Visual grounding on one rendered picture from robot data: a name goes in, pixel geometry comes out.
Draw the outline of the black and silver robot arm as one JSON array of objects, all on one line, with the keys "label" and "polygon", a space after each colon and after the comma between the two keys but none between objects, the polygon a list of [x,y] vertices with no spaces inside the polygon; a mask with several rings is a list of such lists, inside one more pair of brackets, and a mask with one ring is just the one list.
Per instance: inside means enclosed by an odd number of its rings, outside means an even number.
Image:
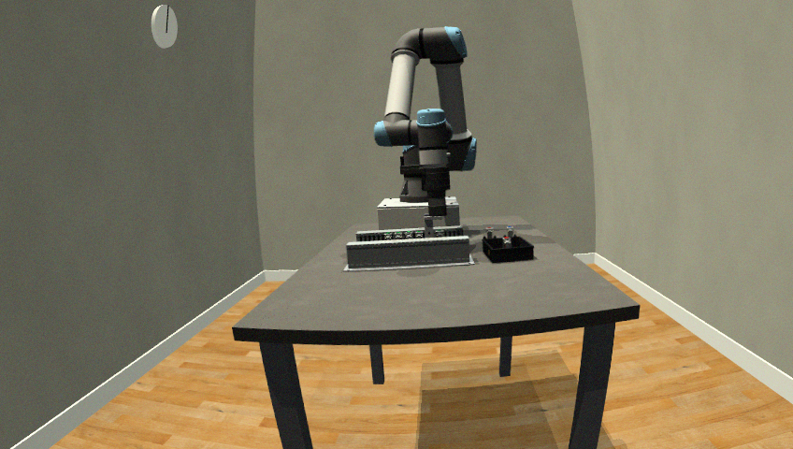
[{"label": "black and silver robot arm", "polygon": [[[462,39],[457,27],[419,28],[406,33],[393,48],[384,122],[374,126],[374,138],[379,146],[403,146],[404,166],[420,165],[419,151],[447,150],[451,155],[446,165],[449,171],[475,167],[477,140],[467,129],[460,71],[468,56]],[[417,120],[410,120],[415,67],[420,59],[430,59],[436,68],[440,109],[419,110]],[[404,175],[399,201],[428,202],[421,174]]]}]

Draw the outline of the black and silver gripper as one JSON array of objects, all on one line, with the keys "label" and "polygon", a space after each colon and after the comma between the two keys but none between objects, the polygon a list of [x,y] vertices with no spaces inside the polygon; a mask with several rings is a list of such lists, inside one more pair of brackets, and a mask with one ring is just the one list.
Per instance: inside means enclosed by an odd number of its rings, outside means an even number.
[{"label": "black and silver gripper", "polygon": [[433,220],[441,220],[447,215],[446,190],[450,188],[450,173],[447,150],[419,151],[420,165],[404,166],[404,156],[400,156],[400,174],[421,174],[422,191],[427,191],[428,214],[425,218],[425,238],[434,238]]}]

